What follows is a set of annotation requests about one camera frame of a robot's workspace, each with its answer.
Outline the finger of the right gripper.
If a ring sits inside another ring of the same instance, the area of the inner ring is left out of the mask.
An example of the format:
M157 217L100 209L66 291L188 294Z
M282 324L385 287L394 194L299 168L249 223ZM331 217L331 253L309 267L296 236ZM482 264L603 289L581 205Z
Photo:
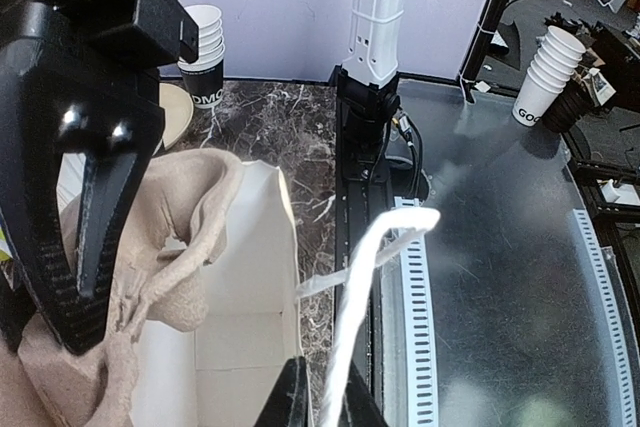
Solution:
M11 351L35 314L75 355L103 340L124 222L164 127L159 64L141 44L2 35L1 226L14 270L1 278L1 336Z

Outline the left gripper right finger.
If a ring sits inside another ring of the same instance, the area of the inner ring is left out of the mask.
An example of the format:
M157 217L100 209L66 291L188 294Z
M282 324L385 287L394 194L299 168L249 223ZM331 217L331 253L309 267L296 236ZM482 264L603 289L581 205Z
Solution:
M350 364L342 404L344 427L387 427L369 388L354 363Z

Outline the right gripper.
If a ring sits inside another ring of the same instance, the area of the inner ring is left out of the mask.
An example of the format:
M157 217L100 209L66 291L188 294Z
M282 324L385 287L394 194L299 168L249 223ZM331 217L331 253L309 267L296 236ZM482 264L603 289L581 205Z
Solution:
M179 0L1 0L4 97L154 97L160 67L197 57L198 27Z

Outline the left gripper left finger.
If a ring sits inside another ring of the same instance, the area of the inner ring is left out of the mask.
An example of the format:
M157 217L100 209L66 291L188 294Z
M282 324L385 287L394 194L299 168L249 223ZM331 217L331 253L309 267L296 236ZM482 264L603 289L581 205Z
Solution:
M309 407L306 360L302 356L288 359L254 426L307 427Z

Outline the brown paper bag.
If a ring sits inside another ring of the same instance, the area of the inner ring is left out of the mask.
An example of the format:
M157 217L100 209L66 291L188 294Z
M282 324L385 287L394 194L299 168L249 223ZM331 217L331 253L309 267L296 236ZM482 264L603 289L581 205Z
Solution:
M343 279L299 285L282 171L264 162L243 166L225 248L200 270L205 320L188 333L159 321L143 328L135 426L254 426L286 361L302 356L300 298Z

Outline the stack of paper cups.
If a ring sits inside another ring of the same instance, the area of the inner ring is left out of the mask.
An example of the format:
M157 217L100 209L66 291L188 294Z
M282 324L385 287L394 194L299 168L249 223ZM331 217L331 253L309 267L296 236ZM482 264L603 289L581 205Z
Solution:
M185 10L199 28L199 54L196 61L189 63L180 59L177 65L194 106L213 108L223 96L226 46L222 11L209 4L191 5Z

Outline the brown pulp cup carrier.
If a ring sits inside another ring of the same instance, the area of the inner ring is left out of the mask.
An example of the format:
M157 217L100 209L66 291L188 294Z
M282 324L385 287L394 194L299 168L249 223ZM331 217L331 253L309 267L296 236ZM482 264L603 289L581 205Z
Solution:
M143 326L192 332L205 320L200 269L225 248L243 174L236 155L214 148L151 161L120 239L104 340L74 356L28 314L18 350L1 347L2 425L130 425Z

